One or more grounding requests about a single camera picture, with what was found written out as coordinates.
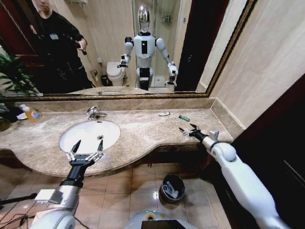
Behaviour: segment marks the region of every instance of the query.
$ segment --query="gold mirror frame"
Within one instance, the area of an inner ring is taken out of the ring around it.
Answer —
[[[27,102],[27,101],[71,101],[71,100],[104,100],[104,99],[157,99],[157,98],[205,98],[209,97],[214,88],[231,52],[256,4],[257,0],[248,0],[234,28],[230,40],[217,65],[213,77],[205,93],[177,92],[176,94],[132,94],[132,95],[75,95],[75,94],[44,94],[42,97],[3,97],[0,101]]]

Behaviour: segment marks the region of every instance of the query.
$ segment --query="person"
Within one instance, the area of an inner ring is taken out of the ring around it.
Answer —
[[[87,88],[93,84],[78,56],[77,48],[83,51],[87,41],[78,29],[50,7],[49,0],[32,0],[39,13],[38,28],[30,28],[37,40],[40,55],[46,65],[55,71],[51,78],[54,92],[69,93]]]

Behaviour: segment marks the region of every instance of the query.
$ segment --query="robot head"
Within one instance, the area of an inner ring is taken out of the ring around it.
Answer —
[[[140,6],[138,11],[138,18],[140,23],[141,32],[147,33],[149,27],[149,11],[146,6]]]

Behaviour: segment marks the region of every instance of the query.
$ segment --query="soap bottle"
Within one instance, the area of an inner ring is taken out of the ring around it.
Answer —
[[[29,108],[25,104],[20,105],[20,108],[24,111],[25,115],[31,122],[37,122],[41,118],[41,115],[37,111]]]

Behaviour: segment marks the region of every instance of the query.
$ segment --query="chrome faucet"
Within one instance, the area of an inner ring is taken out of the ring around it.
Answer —
[[[99,117],[107,117],[106,113],[100,112],[99,109],[95,106],[92,106],[88,109],[86,114],[89,115],[88,119],[92,120],[94,118],[99,118]]]

